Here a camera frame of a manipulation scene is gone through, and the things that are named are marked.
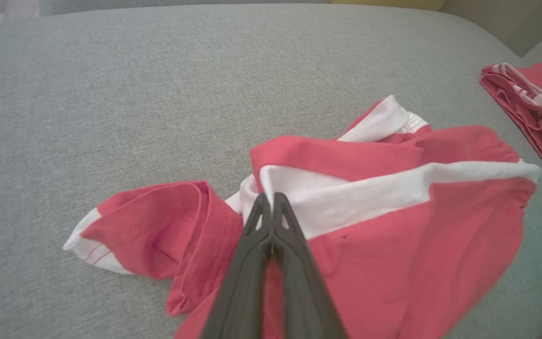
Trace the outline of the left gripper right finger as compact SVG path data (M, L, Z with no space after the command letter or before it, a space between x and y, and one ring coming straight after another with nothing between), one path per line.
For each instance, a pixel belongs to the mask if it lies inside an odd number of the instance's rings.
M348 334L288 197L275 193L272 211L273 249L283 280L284 337L346 339Z

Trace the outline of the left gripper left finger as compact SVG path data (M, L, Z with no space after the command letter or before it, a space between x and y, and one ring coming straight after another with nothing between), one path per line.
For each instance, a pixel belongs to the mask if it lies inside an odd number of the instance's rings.
M230 266L213 302L201 339L260 339L263 336L265 270L271 259L272 211L256 197Z

